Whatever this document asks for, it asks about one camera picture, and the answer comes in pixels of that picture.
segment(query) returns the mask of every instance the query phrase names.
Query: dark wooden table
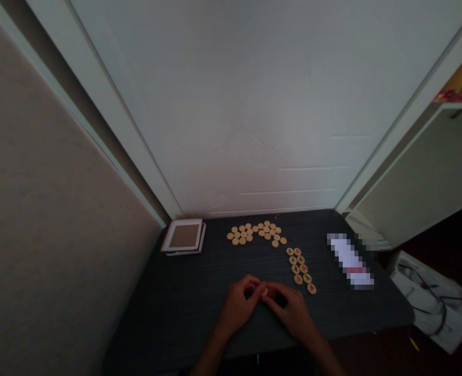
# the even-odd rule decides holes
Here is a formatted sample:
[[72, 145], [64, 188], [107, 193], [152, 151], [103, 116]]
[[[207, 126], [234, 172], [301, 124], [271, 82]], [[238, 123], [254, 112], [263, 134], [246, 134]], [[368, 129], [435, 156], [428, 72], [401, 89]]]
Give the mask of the dark wooden table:
[[[288, 244], [278, 248], [254, 235], [233, 246], [231, 227], [269, 220], [282, 228]], [[205, 221], [200, 255], [168, 257], [159, 249], [165, 231], [140, 278], [104, 359], [103, 372], [155, 374], [188, 367], [203, 348], [229, 285], [247, 273], [279, 281], [303, 292], [314, 322], [328, 339], [405, 326], [413, 311], [376, 260], [355, 239], [354, 231], [334, 210], [303, 211]], [[346, 233], [374, 273], [373, 290], [353, 290], [327, 246], [327, 233]], [[299, 247], [317, 287], [293, 281], [287, 247]], [[224, 358], [295, 346], [297, 342], [274, 314], [259, 303], [250, 321], [231, 339]]]

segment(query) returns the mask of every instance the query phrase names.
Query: door panel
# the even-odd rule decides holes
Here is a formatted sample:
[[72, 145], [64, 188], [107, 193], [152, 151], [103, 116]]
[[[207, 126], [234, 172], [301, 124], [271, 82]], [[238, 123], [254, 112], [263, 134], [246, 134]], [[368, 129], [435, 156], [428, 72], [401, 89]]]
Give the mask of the door panel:
[[334, 207], [462, 0], [72, 4], [187, 216]]

